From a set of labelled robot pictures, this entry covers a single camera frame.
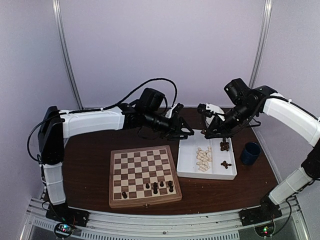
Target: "blue cup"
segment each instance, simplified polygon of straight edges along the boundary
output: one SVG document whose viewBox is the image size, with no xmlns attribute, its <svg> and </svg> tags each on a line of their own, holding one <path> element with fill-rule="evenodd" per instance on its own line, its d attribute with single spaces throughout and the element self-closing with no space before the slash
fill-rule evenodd
<svg viewBox="0 0 320 240">
<path fill-rule="evenodd" d="M 260 146 L 255 142 L 248 142 L 245 144 L 241 153 L 241 162 L 244 165 L 252 165 L 261 154 Z"/>
</svg>

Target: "pile of dark chess pieces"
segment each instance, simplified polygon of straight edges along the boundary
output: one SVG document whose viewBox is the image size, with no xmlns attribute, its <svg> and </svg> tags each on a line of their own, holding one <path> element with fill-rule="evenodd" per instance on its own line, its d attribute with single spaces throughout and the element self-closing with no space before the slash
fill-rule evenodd
<svg viewBox="0 0 320 240">
<path fill-rule="evenodd" d="M 229 146 L 229 142 L 226 141 L 226 138 L 224 137 L 222 139 L 222 142 L 220 142 L 220 150 L 221 151 L 229 151 L 230 146 Z"/>
</svg>

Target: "wooden table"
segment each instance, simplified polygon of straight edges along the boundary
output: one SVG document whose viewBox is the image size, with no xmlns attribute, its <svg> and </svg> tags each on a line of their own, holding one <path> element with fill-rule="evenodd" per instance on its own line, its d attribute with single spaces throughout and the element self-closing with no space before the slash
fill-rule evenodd
<svg viewBox="0 0 320 240">
<path fill-rule="evenodd" d="M 193 129 L 201 129 L 195 108 L 185 108 L 181 116 Z M 252 166 L 245 166 L 240 155 L 245 143 L 258 142 L 249 128 L 232 138 L 237 176 L 234 180 L 179 177 L 182 200 L 154 205 L 111 209 L 109 207 L 110 154 L 113 150 L 170 145 L 177 166 L 179 141 L 139 138 L 137 129 L 99 131 L 69 139 L 63 162 L 63 181 L 69 206 L 119 214 L 177 215 L 213 213 L 259 205 L 260 199 L 277 184 L 264 153 Z"/>
</svg>

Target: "wooden chessboard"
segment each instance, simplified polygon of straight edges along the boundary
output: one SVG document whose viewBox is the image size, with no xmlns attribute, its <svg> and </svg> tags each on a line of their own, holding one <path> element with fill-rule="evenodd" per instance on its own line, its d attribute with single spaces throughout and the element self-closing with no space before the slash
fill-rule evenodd
<svg viewBox="0 0 320 240">
<path fill-rule="evenodd" d="M 168 182 L 172 181 L 173 191 Z M 154 194 L 153 185 L 158 191 Z M 182 199 L 170 147 L 155 146 L 111 152 L 109 205 L 111 208 L 148 207 Z"/>
</svg>

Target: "dark chessboard square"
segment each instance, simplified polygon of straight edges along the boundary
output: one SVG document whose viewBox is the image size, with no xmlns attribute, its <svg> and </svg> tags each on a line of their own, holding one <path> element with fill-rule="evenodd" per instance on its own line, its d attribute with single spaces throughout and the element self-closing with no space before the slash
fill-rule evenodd
<svg viewBox="0 0 320 240">
<path fill-rule="evenodd" d="M 137 185 L 135 186 L 137 191 L 143 191 L 144 190 L 144 186 L 143 185 Z"/>
<path fill-rule="evenodd" d="M 135 174 L 135 178 L 136 178 L 136 179 L 142 179 L 142 172 L 137 172 L 137 173 Z"/>
<path fill-rule="evenodd" d="M 114 175 L 120 175 L 120 174 L 121 174 L 121 169 L 114 170 Z"/>
<path fill-rule="evenodd" d="M 121 192 L 114 193 L 114 194 L 113 194 L 113 199 L 114 199 L 114 200 L 121 199 L 121 196 L 122 196 L 122 195 L 121 195 Z"/>
<path fill-rule="evenodd" d="M 148 161 L 148 166 L 155 166 L 155 165 L 156 165 L 155 161 Z"/>
<path fill-rule="evenodd" d="M 159 171 L 159 170 L 163 170 L 164 168 L 162 167 L 162 165 L 156 165 L 155 166 L 155 170 Z"/>
<path fill-rule="evenodd" d="M 135 179 L 129 179 L 129 185 L 136 185 L 136 180 Z"/>
<path fill-rule="evenodd" d="M 121 174 L 121 180 L 128 180 L 128 174 Z"/>
<path fill-rule="evenodd" d="M 150 177 L 142 178 L 143 184 L 149 184 L 150 183 Z"/>
<path fill-rule="evenodd" d="M 170 169 L 163 170 L 163 174 L 170 175 L 171 174 Z"/>
<path fill-rule="evenodd" d="M 140 168 L 141 167 L 141 162 L 139 161 L 139 162 L 135 162 L 134 163 L 134 167 L 135 168 Z"/>
<path fill-rule="evenodd" d="M 169 160 L 168 159 L 162 159 L 161 162 L 162 162 L 162 164 L 168 164 Z"/>
<path fill-rule="evenodd" d="M 137 193 L 134 191 L 134 192 L 129 192 L 129 198 L 130 199 L 136 199 L 137 198 Z"/>
<path fill-rule="evenodd" d="M 121 192 L 129 192 L 129 187 L 128 186 L 122 186 L 121 187 Z"/>
<path fill-rule="evenodd" d="M 144 191 L 144 196 L 145 196 L 145 197 L 151 197 L 151 196 L 152 196 L 152 190 L 146 190 L 146 191 Z"/>
<path fill-rule="evenodd" d="M 128 174 L 134 174 L 135 173 L 135 169 L 134 168 L 129 168 L 128 169 Z"/>
<path fill-rule="evenodd" d="M 160 182 L 164 182 L 165 181 L 165 176 L 158 176 L 157 179 L 158 179 L 159 183 Z"/>
<path fill-rule="evenodd" d="M 167 191 L 166 188 L 160 188 L 160 189 L 159 189 L 159 192 L 160 192 L 160 195 L 168 194 L 168 191 Z"/>
<path fill-rule="evenodd" d="M 151 172 L 149 172 L 149 175 L 150 175 L 150 177 L 156 177 L 157 173 L 156 173 L 156 171 L 151 171 Z"/>
<path fill-rule="evenodd" d="M 116 180 L 116 181 L 114 181 L 113 185 L 115 187 L 119 187 L 119 186 L 121 186 L 121 181 L 120 180 Z"/>
<path fill-rule="evenodd" d="M 154 160 L 160 160 L 161 159 L 161 156 L 160 155 L 154 155 Z"/>
<path fill-rule="evenodd" d="M 143 173 L 149 172 L 149 167 L 148 167 L 148 166 L 143 166 L 143 167 L 142 167 L 142 172 L 143 172 Z"/>
</svg>

